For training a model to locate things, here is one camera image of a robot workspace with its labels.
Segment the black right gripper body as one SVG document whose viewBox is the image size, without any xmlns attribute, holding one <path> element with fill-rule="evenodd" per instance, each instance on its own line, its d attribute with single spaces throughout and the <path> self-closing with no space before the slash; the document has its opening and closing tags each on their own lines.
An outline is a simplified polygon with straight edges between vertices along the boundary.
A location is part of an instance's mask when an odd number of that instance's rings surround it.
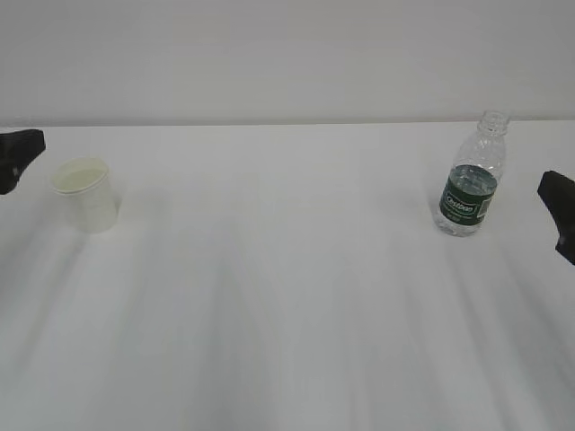
<svg viewBox="0 0 575 431">
<path fill-rule="evenodd" d="M 555 245 L 556 251 L 569 263 L 575 265 L 575 236 L 573 233 L 561 234 Z"/>
</svg>

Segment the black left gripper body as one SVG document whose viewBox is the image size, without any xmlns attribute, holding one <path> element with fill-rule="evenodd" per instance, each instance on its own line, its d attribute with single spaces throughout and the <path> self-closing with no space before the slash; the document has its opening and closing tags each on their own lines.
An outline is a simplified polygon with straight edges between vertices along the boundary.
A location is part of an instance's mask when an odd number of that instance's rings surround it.
<svg viewBox="0 0 575 431">
<path fill-rule="evenodd" d="M 7 195 L 17 186 L 20 179 L 20 173 L 17 168 L 0 169 L 0 194 Z"/>
</svg>

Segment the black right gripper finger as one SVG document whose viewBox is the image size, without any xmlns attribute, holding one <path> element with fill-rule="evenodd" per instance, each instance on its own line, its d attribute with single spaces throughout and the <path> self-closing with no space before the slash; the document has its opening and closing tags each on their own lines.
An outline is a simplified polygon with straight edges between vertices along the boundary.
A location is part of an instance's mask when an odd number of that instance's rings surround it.
<svg viewBox="0 0 575 431">
<path fill-rule="evenodd" d="M 563 238 L 574 236 L 574 180 L 556 172 L 544 172 L 537 194 L 550 212 Z"/>
</svg>

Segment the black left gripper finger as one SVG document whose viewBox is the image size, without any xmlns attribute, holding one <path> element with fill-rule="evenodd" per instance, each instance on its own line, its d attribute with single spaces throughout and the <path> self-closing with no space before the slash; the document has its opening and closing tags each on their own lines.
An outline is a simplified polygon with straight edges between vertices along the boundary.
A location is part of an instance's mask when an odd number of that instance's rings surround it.
<svg viewBox="0 0 575 431">
<path fill-rule="evenodd" d="M 2 133 L 1 179 L 18 180 L 45 150 L 44 133 L 39 129 Z"/>
</svg>

